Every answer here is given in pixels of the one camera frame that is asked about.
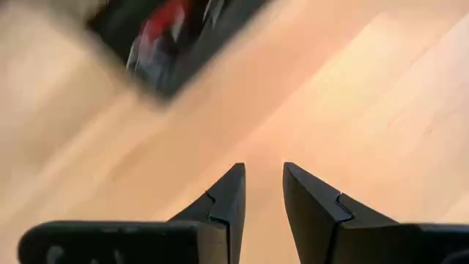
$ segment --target red object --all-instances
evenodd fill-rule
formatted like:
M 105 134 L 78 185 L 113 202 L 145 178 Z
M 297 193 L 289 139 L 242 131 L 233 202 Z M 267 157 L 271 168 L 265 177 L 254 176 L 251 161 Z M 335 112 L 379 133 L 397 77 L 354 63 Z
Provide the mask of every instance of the red object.
M 146 28 L 146 34 L 150 41 L 156 40 L 164 30 L 172 25 L 177 13 L 182 11 L 187 14 L 189 10 L 189 0 L 168 0 L 161 8 L 151 14 L 148 20 L 142 25 L 142 31 Z

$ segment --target blurry object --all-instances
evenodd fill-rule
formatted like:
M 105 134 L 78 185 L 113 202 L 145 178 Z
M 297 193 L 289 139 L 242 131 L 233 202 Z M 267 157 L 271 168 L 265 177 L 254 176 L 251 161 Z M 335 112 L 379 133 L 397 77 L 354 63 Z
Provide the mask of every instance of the blurry object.
M 115 0 L 89 26 L 152 92 L 170 98 L 265 2 Z
M 167 1 L 142 26 L 130 50 L 128 70 L 152 87 L 164 87 L 174 62 L 197 41 L 212 13 L 206 0 Z
M 154 87 L 164 85 L 177 58 L 188 10 L 188 1 L 171 0 L 151 15 L 132 45 L 128 70 Z

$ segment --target wooden floor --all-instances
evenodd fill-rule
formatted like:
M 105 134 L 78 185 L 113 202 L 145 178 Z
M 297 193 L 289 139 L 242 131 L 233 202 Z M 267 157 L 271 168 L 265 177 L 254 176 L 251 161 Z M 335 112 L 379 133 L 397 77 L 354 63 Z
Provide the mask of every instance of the wooden floor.
M 163 106 L 83 32 L 7 5 L 0 263 L 42 221 L 165 220 L 235 162 L 241 263 L 298 263 L 284 161 L 396 220 L 469 223 L 468 10 L 277 0 Z

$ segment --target floor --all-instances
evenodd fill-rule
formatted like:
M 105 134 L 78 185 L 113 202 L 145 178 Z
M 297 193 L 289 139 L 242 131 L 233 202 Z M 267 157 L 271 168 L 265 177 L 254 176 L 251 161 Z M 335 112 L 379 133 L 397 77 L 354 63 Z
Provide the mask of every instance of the floor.
M 468 223 L 468 10 L 277 0 L 163 105 L 72 23 L 10 4 L 0 262 L 43 221 L 165 220 L 235 162 L 247 171 L 241 263 L 298 263 L 285 161 L 398 221 Z

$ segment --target hardwood floor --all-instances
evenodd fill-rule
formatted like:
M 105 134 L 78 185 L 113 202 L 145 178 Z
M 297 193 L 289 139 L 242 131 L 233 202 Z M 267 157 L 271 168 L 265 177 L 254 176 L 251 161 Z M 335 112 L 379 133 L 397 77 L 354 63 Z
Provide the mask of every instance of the hardwood floor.
M 9 4 L 0 262 L 42 221 L 165 220 L 235 162 L 248 184 L 241 263 L 298 263 L 284 161 L 398 221 L 468 223 L 468 10 L 274 1 L 164 106 L 82 32 Z

